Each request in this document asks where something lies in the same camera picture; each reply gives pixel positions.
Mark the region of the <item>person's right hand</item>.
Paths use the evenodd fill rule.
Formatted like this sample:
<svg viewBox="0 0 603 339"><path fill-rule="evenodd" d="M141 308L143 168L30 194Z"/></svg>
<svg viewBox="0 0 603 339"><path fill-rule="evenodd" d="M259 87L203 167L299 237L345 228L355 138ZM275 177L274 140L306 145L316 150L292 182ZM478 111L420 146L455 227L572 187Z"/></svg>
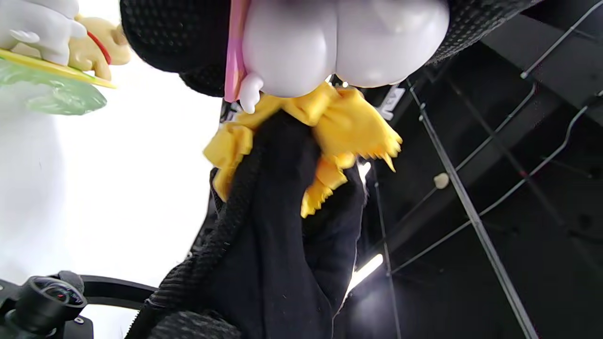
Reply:
<svg viewBox="0 0 603 339"><path fill-rule="evenodd" d="M145 301L128 339L330 339L356 260L366 193L356 165L300 216L320 150L285 112L265 121L218 220Z"/></svg>

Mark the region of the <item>person's left hand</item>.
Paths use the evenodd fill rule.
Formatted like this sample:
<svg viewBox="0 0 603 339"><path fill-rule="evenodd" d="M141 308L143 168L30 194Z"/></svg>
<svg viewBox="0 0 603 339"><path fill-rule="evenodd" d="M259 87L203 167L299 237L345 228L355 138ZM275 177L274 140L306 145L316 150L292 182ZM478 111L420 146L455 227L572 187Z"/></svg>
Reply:
<svg viewBox="0 0 603 339"><path fill-rule="evenodd" d="M450 0L450 24L428 65L458 54L534 0ZM224 96L230 1L122 0L123 32L133 51L192 90Z"/></svg>

